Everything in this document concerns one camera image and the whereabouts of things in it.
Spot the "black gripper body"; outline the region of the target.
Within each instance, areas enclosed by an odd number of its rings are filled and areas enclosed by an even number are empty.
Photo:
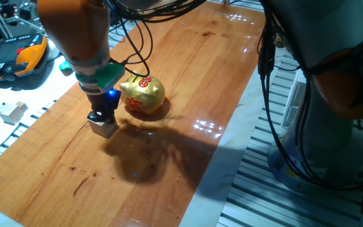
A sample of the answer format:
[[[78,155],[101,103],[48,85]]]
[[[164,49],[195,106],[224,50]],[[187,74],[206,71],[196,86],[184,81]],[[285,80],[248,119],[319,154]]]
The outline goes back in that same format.
[[[103,114],[103,118],[113,115],[117,109],[120,101],[121,91],[109,90],[106,93],[100,95],[87,95],[89,102],[91,103],[92,111],[99,111]]]

